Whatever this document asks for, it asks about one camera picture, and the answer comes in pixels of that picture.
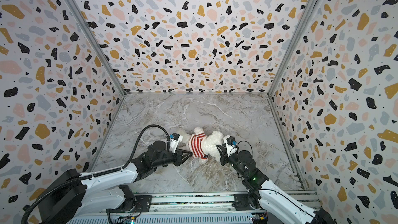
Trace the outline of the red white striped sweater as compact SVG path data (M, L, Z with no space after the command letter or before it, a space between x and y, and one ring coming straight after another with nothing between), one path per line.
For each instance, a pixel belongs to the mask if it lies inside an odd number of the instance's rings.
M204 132L198 133L198 134L193 134L190 137L190 139L188 141L188 147L195 158L199 158L202 160L208 159L209 155L206 154L202 148L202 142L205 138L206 138L206 134Z

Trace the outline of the white plush teddy bear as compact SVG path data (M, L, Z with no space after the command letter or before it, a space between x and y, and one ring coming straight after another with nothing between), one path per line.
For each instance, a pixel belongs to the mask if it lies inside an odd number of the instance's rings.
M198 134L202 132L204 132L204 130L201 127L196 127L192 134L188 134L184 130L178 130L176 133L183 136L183 140L180 142L179 148L190 151L188 147L188 141L190 137L193 134ZM223 137L224 135L219 131L214 131L212 134L206 135L206 138L202 142L202 148L203 151L209 156L206 160L197 158L201 164L205 164L211 157L215 158L216 160L220 160L220 154L216 145L223 144Z

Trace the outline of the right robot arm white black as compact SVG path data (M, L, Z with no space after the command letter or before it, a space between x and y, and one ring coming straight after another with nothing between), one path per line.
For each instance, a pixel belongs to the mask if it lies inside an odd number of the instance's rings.
M236 146L217 145L222 166L231 165L247 189L247 198L238 200L234 207L264 210L284 224L333 224L331 215L324 209L315 210L281 190L260 169L252 154L239 151Z

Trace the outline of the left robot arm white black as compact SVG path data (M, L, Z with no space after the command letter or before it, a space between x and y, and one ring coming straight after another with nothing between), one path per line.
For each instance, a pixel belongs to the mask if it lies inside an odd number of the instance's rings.
M190 151L179 148L170 151L165 142L156 141L127 166L81 174L68 170L40 195L41 220L44 224L66 224L76 216L102 210L143 211L146 202L139 200L129 185L148 177L158 167L169 164L178 167L191 156Z

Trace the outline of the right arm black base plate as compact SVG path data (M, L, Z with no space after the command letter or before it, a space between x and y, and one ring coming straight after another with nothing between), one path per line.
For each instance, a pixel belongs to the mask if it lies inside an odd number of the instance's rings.
M278 208L273 202L270 202L272 193L272 191L260 191L259 195L249 192L235 194L232 207L237 211L270 211L275 213Z

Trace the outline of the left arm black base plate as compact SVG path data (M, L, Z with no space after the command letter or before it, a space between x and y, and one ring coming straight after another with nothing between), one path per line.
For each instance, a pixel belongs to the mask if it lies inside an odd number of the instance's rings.
M124 202L115 208L109 210L110 213L148 213L151 207L151 195L137 195L133 198L127 198Z

